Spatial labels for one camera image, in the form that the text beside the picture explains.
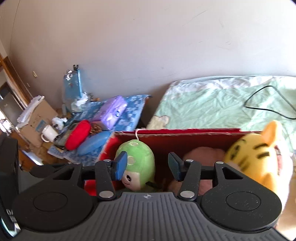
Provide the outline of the green mushroom plush toy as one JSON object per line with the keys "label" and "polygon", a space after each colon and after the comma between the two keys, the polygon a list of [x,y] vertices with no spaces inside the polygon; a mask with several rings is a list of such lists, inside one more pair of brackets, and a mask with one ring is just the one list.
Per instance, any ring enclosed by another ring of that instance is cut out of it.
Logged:
{"label": "green mushroom plush toy", "polygon": [[135,139],[119,146],[116,156],[121,152],[127,153],[127,165],[121,181],[127,189],[140,191],[147,183],[154,182],[156,166],[151,148],[135,135]]}

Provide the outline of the red cardboard box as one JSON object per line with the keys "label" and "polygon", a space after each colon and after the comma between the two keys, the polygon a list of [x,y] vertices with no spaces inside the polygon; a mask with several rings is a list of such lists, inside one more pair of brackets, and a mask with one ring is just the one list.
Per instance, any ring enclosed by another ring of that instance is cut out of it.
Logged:
{"label": "red cardboard box", "polygon": [[180,158],[197,147],[210,147],[227,151],[242,136],[248,134],[239,128],[186,129],[186,130],[144,130],[138,132],[113,132],[107,140],[98,160],[113,159],[124,142],[139,138],[154,154],[156,173],[153,184],[161,191],[167,191],[173,180],[168,167],[168,153],[174,152]]}

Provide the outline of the pink plush toy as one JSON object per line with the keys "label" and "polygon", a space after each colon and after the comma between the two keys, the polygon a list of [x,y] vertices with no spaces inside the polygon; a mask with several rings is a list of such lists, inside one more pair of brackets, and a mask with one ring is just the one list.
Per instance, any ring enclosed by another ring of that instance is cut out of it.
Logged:
{"label": "pink plush toy", "polygon": [[214,164],[222,161],[224,156],[224,150],[210,147],[197,147],[189,151],[181,158],[185,164],[184,181],[173,179],[168,190],[183,199],[185,197],[181,195],[182,192],[192,192],[189,199],[203,195],[212,188]]}

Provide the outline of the blue oval case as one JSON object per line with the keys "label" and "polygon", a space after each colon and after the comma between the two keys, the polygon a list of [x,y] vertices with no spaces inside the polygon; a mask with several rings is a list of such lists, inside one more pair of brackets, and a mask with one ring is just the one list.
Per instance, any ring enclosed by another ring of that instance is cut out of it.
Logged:
{"label": "blue oval case", "polygon": [[110,137],[111,132],[102,131],[89,138],[87,138],[77,149],[78,156],[83,156],[94,150],[102,147],[107,139]]}

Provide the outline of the white mug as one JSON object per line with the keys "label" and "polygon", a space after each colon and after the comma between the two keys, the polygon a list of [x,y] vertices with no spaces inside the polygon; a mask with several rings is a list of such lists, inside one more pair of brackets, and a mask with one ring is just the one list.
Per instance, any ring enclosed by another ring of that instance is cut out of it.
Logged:
{"label": "white mug", "polygon": [[53,143],[57,136],[57,131],[51,125],[45,126],[41,133],[41,139],[46,143]]}

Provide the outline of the red oval case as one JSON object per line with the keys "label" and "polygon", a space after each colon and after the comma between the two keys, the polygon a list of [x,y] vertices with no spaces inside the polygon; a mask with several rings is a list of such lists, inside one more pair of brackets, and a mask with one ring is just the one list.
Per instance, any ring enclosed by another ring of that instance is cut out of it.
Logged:
{"label": "red oval case", "polygon": [[89,136],[90,130],[91,124],[88,120],[80,121],[67,138],[65,148],[68,151],[77,149]]}

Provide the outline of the purple tissue pack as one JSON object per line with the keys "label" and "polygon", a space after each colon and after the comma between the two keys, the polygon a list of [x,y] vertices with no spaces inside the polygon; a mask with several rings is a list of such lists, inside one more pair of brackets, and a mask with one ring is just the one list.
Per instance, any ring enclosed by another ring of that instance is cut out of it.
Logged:
{"label": "purple tissue pack", "polygon": [[122,96],[115,96],[106,101],[99,111],[98,121],[103,130],[111,130],[127,107]]}

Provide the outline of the blue floral cloth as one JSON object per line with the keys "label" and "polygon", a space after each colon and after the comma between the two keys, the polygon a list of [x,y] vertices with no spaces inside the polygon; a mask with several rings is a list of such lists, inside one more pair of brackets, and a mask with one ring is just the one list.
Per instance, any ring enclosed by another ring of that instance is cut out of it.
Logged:
{"label": "blue floral cloth", "polygon": [[[141,94],[128,97],[115,96],[101,102],[90,102],[85,111],[74,114],[65,123],[62,132],[67,131],[72,124],[83,120],[101,125],[104,131],[133,131],[137,127],[144,105],[149,98],[151,98],[150,95]],[[102,147],[98,147],[87,154],[78,154],[76,150],[61,150],[53,145],[49,148],[48,154],[68,162],[92,166],[101,151]]]}

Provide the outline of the blue foil bag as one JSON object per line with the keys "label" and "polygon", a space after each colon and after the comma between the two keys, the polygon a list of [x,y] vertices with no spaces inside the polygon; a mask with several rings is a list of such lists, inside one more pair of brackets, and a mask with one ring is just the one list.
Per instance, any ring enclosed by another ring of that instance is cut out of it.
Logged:
{"label": "blue foil bag", "polygon": [[84,91],[79,65],[73,65],[68,69],[63,77],[63,104],[71,113],[80,113],[86,109],[89,97]]}

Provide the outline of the yellow tiger plush toy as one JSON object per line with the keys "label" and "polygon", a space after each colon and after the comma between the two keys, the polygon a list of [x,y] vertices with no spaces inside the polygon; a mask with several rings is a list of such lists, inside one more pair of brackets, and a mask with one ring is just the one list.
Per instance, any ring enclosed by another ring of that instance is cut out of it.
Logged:
{"label": "yellow tiger plush toy", "polygon": [[273,191],[285,208],[293,161],[279,121],[271,121],[260,133],[244,135],[228,149],[223,162]]}

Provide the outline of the green cartoon bed sheet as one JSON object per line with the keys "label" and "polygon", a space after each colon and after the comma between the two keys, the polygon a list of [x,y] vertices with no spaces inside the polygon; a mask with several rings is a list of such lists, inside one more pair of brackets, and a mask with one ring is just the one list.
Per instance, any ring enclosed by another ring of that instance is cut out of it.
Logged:
{"label": "green cartoon bed sheet", "polygon": [[260,131],[272,120],[281,122],[285,142],[295,151],[295,77],[212,76],[175,81],[147,128]]}

